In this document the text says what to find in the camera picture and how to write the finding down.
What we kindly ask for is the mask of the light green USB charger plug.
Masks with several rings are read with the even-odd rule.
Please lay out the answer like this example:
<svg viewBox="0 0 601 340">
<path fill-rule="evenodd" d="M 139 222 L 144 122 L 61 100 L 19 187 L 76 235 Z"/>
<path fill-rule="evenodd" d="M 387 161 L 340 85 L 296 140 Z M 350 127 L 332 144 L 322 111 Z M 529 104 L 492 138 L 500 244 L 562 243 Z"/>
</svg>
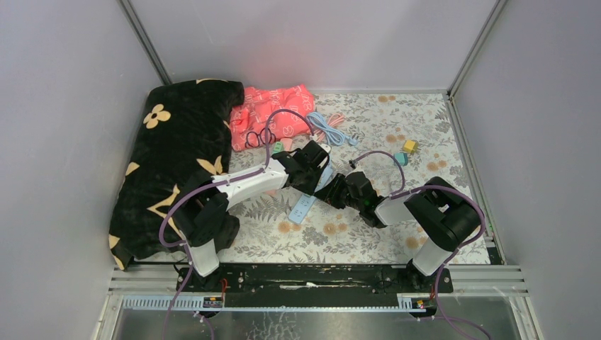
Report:
<svg viewBox="0 0 601 340">
<path fill-rule="evenodd" d="M 279 141 L 276 142 L 274 144 L 274 148 L 273 148 L 272 153 L 275 154 L 275 153 L 279 153 L 279 152 L 282 152 L 282 151 L 284 151 L 284 145 L 283 145 L 283 143 L 279 142 Z"/>
</svg>

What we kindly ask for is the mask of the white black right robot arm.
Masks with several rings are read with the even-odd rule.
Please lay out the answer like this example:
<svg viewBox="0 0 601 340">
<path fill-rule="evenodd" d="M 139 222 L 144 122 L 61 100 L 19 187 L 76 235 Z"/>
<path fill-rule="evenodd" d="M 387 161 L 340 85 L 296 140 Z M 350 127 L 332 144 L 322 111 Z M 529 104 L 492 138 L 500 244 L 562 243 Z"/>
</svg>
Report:
<svg viewBox="0 0 601 340">
<path fill-rule="evenodd" d="M 384 197 L 361 171 L 336 174 L 314 196 L 336 209 L 355 209 L 370 227 L 415 220 L 427 234 L 406 273 L 409 287 L 417 292 L 434 283 L 438 269 L 483 224 L 482 210 L 474 201 L 438 176 L 419 188 Z"/>
</svg>

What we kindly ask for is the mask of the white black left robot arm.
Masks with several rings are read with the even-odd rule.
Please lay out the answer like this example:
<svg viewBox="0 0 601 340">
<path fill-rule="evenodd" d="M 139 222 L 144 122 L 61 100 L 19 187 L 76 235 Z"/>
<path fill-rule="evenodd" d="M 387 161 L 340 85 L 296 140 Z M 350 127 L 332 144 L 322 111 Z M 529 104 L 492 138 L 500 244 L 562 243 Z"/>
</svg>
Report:
<svg viewBox="0 0 601 340">
<path fill-rule="evenodd" d="M 265 164 L 232 174 L 192 176 L 168 212 L 182 234 L 193 282 L 204 291 L 220 281 L 218 252 L 229 247 L 236 227 L 225 226 L 233 206 L 267 191 L 294 188 L 306 195 L 316 192 L 330 163 L 331 148 L 309 141 L 292 152 L 269 156 Z"/>
</svg>

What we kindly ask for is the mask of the light blue power strip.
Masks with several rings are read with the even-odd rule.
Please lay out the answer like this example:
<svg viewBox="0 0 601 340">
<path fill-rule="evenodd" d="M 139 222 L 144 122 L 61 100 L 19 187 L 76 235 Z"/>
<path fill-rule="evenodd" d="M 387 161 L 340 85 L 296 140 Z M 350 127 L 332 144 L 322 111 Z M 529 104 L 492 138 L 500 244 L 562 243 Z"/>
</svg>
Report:
<svg viewBox="0 0 601 340">
<path fill-rule="evenodd" d="M 332 165 L 328 164 L 325 167 L 315 190 L 319 191 L 322 188 L 324 188 L 326 186 L 326 184 L 328 183 L 328 181 L 330 180 L 332 174 L 333 174 Z M 290 211 L 290 213 L 288 215 L 288 219 L 295 224 L 301 224 L 303 222 L 303 220 L 305 219 L 305 217 L 307 216 L 307 214 L 309 213 L 310 209 L 312 208 L 312 206 L 316 200 L 317 200 L 317 198 L 314 196 L 309 196 L 307 194 L 303 194 L 299 198 L 298 202 L 293 206 L 293 209 Z"/>
</svg>

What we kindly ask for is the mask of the pink patterned cloth bag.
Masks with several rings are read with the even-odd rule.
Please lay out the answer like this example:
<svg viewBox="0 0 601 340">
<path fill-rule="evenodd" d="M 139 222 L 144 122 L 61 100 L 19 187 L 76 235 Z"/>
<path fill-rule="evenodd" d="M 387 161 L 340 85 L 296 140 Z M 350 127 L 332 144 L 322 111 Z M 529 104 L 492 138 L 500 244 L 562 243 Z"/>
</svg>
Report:
<svg viewBox="0 0 601 340">
<path fill-rule="evenodd" d="M 277 140 L 308 133 L 303 122 L 315 110 L 314 95 L 305 85 L 274 90 L 245 88 L 244 102 L 235 106 L 230 114 L 231 145 L 236 152 L 245 150 L 244 138 L 249 131 L 269 128 Z"/>
</svg>

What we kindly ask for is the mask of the black eyeglasses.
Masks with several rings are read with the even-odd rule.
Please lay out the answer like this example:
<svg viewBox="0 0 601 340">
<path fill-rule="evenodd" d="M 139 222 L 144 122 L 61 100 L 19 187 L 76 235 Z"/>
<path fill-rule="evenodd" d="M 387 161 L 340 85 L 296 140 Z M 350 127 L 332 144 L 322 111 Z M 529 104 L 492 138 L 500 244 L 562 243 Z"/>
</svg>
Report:
<svg viewBox="0 0 601 340">
<path fill-rule="evenodd" d="M 276 135 L 269 128 L 262 128 L 260 131 L 249 131 L 244 138 L 244 146 L 247 149 L 257 148 L 269 145 L 277 141 Z"/>
</svg>

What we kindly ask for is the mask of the floral patterned table mat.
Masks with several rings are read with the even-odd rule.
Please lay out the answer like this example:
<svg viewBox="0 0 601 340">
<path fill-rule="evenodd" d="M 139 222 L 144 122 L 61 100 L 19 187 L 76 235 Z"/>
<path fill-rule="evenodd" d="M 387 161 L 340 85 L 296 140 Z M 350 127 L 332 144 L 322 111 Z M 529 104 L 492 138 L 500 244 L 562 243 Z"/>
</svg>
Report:
<svg viewBox="0 0 601 340">
<path fill-rule="evenodd" d="M 473 200 L 481 199 L 468 175 L 464 151 L 455 134 L 453 116 L 441 93 L 359 94 L 319 93 L 319 113 L 343 115 L 341 130 L 357 145 L 334 146 L 335 172 L 358 167 L 378 194 L 411 189 L 439 176 Z M 418 142 L 409 163 L 394 154 L 406 140 Z M 288 219 L 300 194 L 292 188 L 250 198 L 232 209 L 241 227 L 232 246 L 219 253 L 223 262 L 403 264 L 426 242 L 425 231 L 413 220 L 377 229 L 367 226 L 355 210 L 338 210 L 321 201 L 313 204 L 301 224 Z"/>
</svg>

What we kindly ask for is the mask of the pink power strip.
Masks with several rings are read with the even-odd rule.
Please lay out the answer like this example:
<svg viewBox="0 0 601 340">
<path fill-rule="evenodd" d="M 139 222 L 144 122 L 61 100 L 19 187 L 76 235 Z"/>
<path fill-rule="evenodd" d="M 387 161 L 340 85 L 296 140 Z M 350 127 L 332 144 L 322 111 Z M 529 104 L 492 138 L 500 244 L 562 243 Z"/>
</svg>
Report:
<svg viewBox="0 0 601 340">
<path fill-rule="evenodd" d="M 291 138 L 282 138 L 279 140 L 279 142 L 282 142 L 284 145 L 284 151 L 286 152 L 290 152 L 292 150 L 292 146 L 293 146 L 293 140 Z M 271 196 L 271 197 L 275 197 L 276 194 L 278 193 L 279 188 L 278 189 L 274 189 L 274 190 L 269 190 L 266 192 L 267 195 Z"/>
</svg>

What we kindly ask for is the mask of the yellow charger plug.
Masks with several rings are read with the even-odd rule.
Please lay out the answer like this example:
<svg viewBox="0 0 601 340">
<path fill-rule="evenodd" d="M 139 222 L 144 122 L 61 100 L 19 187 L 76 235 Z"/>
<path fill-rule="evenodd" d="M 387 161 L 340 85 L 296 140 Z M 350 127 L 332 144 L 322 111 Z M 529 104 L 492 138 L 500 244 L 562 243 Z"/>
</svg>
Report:
<svg viewBox="0 0 601 340">
<path fill-rule="evenodd" d="M 418 142 L 415 140 L 406 140 L 403 145 L 403 151 L 408 154 L 416 153 L 418 149 Z"/>
</svg>

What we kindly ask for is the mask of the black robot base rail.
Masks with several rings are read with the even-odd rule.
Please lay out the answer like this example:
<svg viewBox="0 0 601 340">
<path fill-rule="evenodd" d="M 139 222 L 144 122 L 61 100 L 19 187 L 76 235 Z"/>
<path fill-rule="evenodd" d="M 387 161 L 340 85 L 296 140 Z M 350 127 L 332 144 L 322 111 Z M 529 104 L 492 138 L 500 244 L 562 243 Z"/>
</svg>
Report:
<svg viewBox="0 0 601 340">
<path fill-rule="evenodd" d="M 373 293 L 440 293 L 454 291 L 450 272 L 423 276 L 415 269 L 386 264 L 253 264 L 226 263 L 207 277 L 188 266 L 174 267 L 176 286 L 185 292 L 257 292 L 266 288 L 360 288 Z"/>
</svg>

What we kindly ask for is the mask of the black floral plush blanket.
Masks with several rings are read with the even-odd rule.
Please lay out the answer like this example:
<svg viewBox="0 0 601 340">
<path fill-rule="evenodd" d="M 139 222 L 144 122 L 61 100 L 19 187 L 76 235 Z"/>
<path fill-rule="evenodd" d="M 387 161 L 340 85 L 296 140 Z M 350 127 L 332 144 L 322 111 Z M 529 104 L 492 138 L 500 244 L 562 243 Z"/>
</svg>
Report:
<svg viewBox="0 0 601 340">
<path fill-rule="evenodd" d="M 244 99 L 242 82 L 221 79 L 183 81 L 148 94 L 108 232 L 120 270 L 168 250 L 159 241 L 160 225 L 194 174 L 229 171 L 230 114 Z"/>
</svg>

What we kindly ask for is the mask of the teal charger plug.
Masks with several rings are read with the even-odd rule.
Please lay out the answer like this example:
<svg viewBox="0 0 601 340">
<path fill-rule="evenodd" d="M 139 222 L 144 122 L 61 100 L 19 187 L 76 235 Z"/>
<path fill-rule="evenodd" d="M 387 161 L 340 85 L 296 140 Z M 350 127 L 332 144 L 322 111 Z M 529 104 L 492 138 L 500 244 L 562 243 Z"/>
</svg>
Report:
<svg viewBox="0 0 601 340">
<path fill-rule="evenodd" d="M 408 154 L 405 152 L 397 152 L 394 154 L 394 157 L 401 166 L 407 166 L 409 163 Z"/>
</svg>

